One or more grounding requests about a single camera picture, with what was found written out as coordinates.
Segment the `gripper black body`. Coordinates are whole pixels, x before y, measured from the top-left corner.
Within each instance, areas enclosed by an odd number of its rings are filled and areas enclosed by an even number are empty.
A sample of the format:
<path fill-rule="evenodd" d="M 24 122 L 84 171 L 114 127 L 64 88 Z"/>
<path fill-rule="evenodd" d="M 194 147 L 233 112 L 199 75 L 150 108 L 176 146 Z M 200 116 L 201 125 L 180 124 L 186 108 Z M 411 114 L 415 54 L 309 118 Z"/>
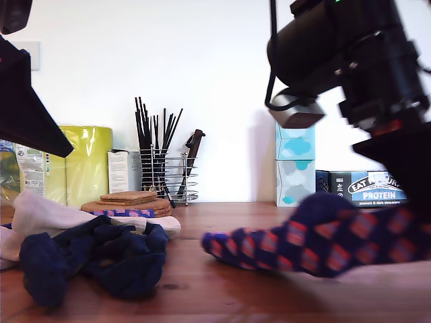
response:
<path fill-rule="evenodd" d="M 424 123 L 430 102 L 419 78 L 418 53 L 403 30 L 383 30 L 347 47 L 339 104 L 348 122 L 369 133 Z"/>

